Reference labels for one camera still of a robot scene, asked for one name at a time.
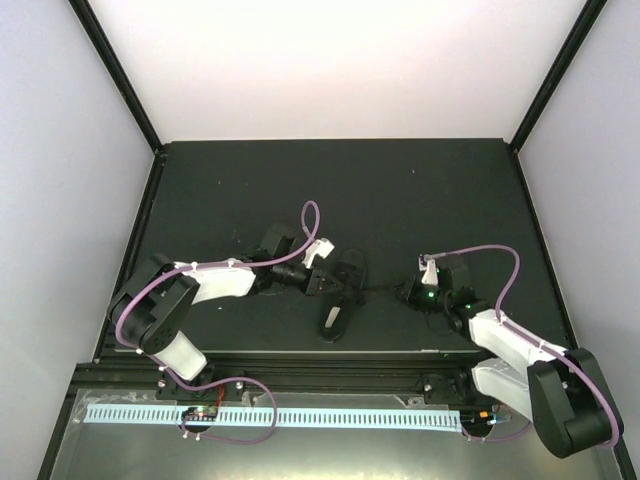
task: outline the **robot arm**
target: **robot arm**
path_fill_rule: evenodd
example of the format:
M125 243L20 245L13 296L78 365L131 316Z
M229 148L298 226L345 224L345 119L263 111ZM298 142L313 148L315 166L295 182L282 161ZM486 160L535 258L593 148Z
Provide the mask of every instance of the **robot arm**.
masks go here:
M594 388L610 407L621 434L620 414L595 357L587 350L550 344L497 314L476 298L466 265L459 256L419 258L420 273L400 292L409 306L443 313L453 330L497 358L472 368L476 389L509 405L533 423L543 444L565 458L611 439L613 425ZM568 359L591 383L557 357Z
M194 380L207 366L206 357L181 331L191 305L221 297L243 297L257 294L275 283L297 287L305 295L327 295L333 302L328 317L323 320L321 333L331 340L344 331L343 307L354 303L357 287L350 279L353 262L344 255L334 272L317 267L317 257L326 258L333 250L327 239L315 240L304 252L300 263L272 263L294 249L295 234L281 225L273 226L261 245L242 260L230 258L220 267L198 268L196 263L171 262L156 255L144 263L125 284L109 305L107 316L116 323L132 299L153 280L171 271L181 273L158 285L135 305L122 326L124 340L137 347L138 353L154 356L187 381Z

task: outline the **black object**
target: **black object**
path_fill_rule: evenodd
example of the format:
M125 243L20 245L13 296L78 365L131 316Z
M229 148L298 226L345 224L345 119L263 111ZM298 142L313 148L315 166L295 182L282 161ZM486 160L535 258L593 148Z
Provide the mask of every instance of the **black object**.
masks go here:
M524 146L524 143L533 131L533 127L535 127L547 103L549 103L553 92L556 91L569 65L571 65L573 58L576 56L576 53L578 53L578 50L580 50L582 42L591 31L591 27L593 27L593 24L598 19L598 15L600 15L606 3L607 0L587 0L584 4L567 39L562 44L560 52L558 52L546 77L544 77L538 93L536 93L536 96L533 98L533 102L520 123L513 140L511 140L511 149L514 153L517 154Z
M578 348L565 353L595 383L611 406L620 434L624 425L602 370L591 352ZM602 407L576 375L559 360L536 362L527 369L533 425L542 443L565 458L607 442L611 425Z
M364 305L362 289L367 263L362 252L355 249L343 252L333 274L342 288L325 297L327 315L320 322L320 335L328 342L335 342L345 334L354 309Z
M181 423L185 419L200 421L200 422L213 422L218 417L218 408L215 406L206 407L191 407L187 408L180 416ZM207 425L185 425L184 429L191 433L203 433L211 428Z
M462 427L467 432L467 435L476 438L484 438L488 436L493 430L494 424L490 422L493 418L493 414L490 416L481 416L481 410L478 408L461 408L460 409L460 421Z
M162 142L153 128L147 113L144 111L142 103L140 103L140 99L133 89L124 68L122 68L120 60L118 60L116 53L113 51L109 39L96 18L91 5L89 5L87 0L69 0L69 3L75 10L80 23L82 23L85 32L87 32L87 35L91 39L91 43L93 43L98 55L100 55L104 66L107 67L113 83L116 84L118 91L129 107L138 127L140 127L142 134L147 139L149 147L151 147L154 154L160 153L162 151Z
M229 377L243 377L246 372L240 368L222 366L215 367L213 362L210 362L192 381L187 382L192 387L199 387L202 385L209 385L215 381L222 380ZM217 405L220 401L220 387L208 388L206 390L185 390L178 385L171 375L165 372L159 374L160 382L156 391L157 400L167 400L175 402L176 405L198 405L213 406ZM240 402L242 400L242 393L245 391L245 387L239 389L234 384L227 384L224 387L224 399L228 402Z
M173 268L173 263L166 257L151 257L115 295L107 309L107 317L115 324L133 297ZM164 350L180 331L199 288L200 284L191 277L178 274L169 278L133 308L122 326L122 336L147 355Z
M248 258L264 261L284 257L296 248L296 240L295 230L276 224ZM250 293L260 293L276 282L295 286L307 296L322 296L325 314L320 318L320 335L335 342L344 335L354 309L364 304L362 289L367 265L364 255L355 249L344 251L331 271L318 266L318 262L316 257L311 268L292 261L258 268Z
M423 256L419 260L426 265ZM471 274L463 257L450 255L437 260L438 285L423 284L422 276L420 272L405 282L397 291L399 300L427 315L444 315L451 331L469 339L466 320L490 306L476 298Z

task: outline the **white backdrop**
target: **white backdrop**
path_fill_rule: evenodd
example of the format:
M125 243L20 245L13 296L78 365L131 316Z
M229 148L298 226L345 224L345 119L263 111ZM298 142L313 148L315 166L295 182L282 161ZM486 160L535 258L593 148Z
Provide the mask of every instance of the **white backdrop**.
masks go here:
M607 3L520 159L576 335L640 472L638 24L638 0Z
M163 142L510 140L584 0L92 0Z
M153 154L68 2L0 2L0 478L36 478ZM29 412L28 423L17 412Z

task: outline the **white bracket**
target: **white bracket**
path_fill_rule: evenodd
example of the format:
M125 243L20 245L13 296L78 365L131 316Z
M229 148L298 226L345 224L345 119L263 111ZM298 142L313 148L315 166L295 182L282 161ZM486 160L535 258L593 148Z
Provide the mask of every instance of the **white bracket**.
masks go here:
M226 267L198 269L197 264L175 262L176 267L194 265L193 270L187 270L184 275L193 278L200 284L193 303L204 302L220 297L243 297L256 279L249 267L235 266L240 260L230 258Z
M434 258L428 259L426 265L420 264L420 271L424 271L421 280L423 285L438 286L438 267Z
M155 357L188 381L196 378L207 365L207 358L182 331Z
M309 248L307 248L302 263L305 268L312 268L313 260L316 258L316 255L322 258L327 258L334 248L335 246L329 240L326 238L319 238L313 242Z
M511 365L499 358L490 358L473 367L471 374L480 393L497 398L533 421L529 382Z

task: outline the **black tabletop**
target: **black tabletop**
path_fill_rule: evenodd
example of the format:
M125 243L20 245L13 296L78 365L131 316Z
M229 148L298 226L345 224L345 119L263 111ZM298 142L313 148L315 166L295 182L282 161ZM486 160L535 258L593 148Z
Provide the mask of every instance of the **black tabletop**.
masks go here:
M416 273L419 253L501 243L522 258L503 309L547 340L566 344L560 307L525 192L497 139L174 142L138 261L153 253L213 261L260 243L275 223L299 226L320 205L319 236L337 256L364 252L369 286ZM468 255L479 295L495 302L511 273L504 252ZM335 344L318 335L322 300L274 288L195 305L183 330L206 351L415 352L475 350L391 295L371 294Z

